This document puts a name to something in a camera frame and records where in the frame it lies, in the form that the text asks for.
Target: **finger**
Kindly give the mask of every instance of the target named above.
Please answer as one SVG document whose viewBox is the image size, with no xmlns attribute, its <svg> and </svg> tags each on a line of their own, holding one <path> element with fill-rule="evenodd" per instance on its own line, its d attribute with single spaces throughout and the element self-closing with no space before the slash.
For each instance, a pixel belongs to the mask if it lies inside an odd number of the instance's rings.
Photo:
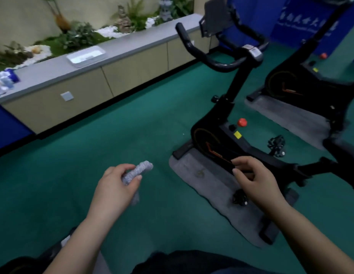
<svg viewBox="0 0 354 274">
<path fill-rule="evenodd" d="M 254 157 L 250 157 L 250 156 L 237 157 L 234 160 L 232 160 L 231 162 L 237 166 L 242 165 L 242 164 L 247 164 L 248 166 L 250 166 L 252 168 L 253 172 L 256 172 L 257 170 L 264 167 L 262 162 L 255 159 Z"/>
<path fill-rule="evenodd" d="M 129 183 L 129 185 L 127 186 L 127 189 L 129 190 L 129 192 L 134 195 L 135 192 L 137 191 L 137 189 L 139 188 L 140 186 L 140 182 L 141 182 L 141 179 L 142 179 L 142 175 L 137 175 L 135 178 L 133 178 L 131 180 L 131 182 Z"/>
<path fill-rule="evenodd" d="M 254 173 L 243 173 L 243 174 L 247 177 L 248 180 L 253 181 L 255 176 Z"/>
<path fill-rule="evenodd" d="M 109 175 L 114 168 L 115 168 L 114 166 L 111 166 L 111 167 L 107 168 L 106 171 L 103 173 L 103 175 L 104 176 Z"/>
<path fill-rule="evenodd" d="M 135 165 L 129 163 L 119 164 L 112 170 L 112 173 L 121 176 L 126 170 L 133 170 L 135 167 Z"/>
<path fill-rule="evenodd" d="M 252 167 L 250 167 L 248 164 L 241 164 L 239 166 L 235 166 L 236 169 L 239 169 L 240 171 L 252 171 Z"/>
<path fill-rule="evenodd" d="M 240 171 L 239 169 L 234 168 L 233 169 L 233 174 L 238 182 L 238 184 L 240 184 L 242 189 L 245 189 L 245 187 L 251 183 L 250 180 L 248 180 L 248 178 L 244 175 L 244 173 L 242 171 Z"/>
</svg>

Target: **wall switch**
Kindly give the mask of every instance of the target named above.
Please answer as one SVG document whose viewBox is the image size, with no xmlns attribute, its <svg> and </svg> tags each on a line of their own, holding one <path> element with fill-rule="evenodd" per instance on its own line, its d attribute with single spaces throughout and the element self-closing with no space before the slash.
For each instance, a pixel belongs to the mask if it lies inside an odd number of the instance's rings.
<svg viewBox="0 0 354 274">
<path fill-rule="evenodd" d="M 69 91 L 67 91 L 67 92 L 65 92 L 63 94 L 60 94 L 60 96 L 63 97 L 63 99 L 65 101 L 69 101 L 69 100 L 74 99 L 74 96 Z"/>
</svg>

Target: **gray mat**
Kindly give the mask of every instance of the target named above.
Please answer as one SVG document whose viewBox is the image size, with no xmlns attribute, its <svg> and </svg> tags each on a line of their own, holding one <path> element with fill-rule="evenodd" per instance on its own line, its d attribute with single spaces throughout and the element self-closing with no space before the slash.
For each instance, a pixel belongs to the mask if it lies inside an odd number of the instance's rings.
<svg viewBox="0 0 354 274">
<path fill-rule="evenodd" d="M 288 129 L 310 145 L 324 150 L 322 142 L 328 137 L 330 131 L 329 123 L 324 117 L 270 96 L 261 95 L 253 102 L 245 99 L 245 103 L 248 107 Z"/>
<path fill-rule="evenodd" d="M 205 197 L 210 204 L 250 243 L 257 247 L 267 244 L 259 237 L 263 227 L 261 210 L 248 202 L 246 207 L 233 204 L 234 192 L 239 189 L 233 175 L 192 148 L 180 160 L 173 156 L 169 159 L 170 167 L 198 194 Z"/>
</svg>

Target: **beige wall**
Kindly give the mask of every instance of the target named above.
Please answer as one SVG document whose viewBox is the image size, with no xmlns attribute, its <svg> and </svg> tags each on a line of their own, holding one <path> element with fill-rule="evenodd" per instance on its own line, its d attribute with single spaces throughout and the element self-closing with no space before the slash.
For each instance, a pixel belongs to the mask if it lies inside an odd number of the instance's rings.
<svg viewBox="0 0 354 274">
<path fill-rule="evenodd" d="M 129 0 L 58 0 L 60 10 L 69 20 L 90 22 L 93 27 L 105 25 Z M 159 0 L 144 0 L 147 13 L 158 8 Z M 30 45 L 37 40 L 60 33 L 50 9 L 42 0 L 0 0 L 0 49 L 15 40 Z"/>
</svg>

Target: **person's right arm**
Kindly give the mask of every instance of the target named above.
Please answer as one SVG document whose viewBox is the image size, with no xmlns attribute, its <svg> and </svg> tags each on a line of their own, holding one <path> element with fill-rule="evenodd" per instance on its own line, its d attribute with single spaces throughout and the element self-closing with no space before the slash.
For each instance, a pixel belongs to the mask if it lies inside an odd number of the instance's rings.
<svg viewBox="0 0 354 274">
<path fill-rule="evenodd" d="M 271 171 L 253 157 L 232 162 L 241 188 L 279 227 L 307 273 L 354 274 L 354 261 L 286 202 Z"/>
</svg>

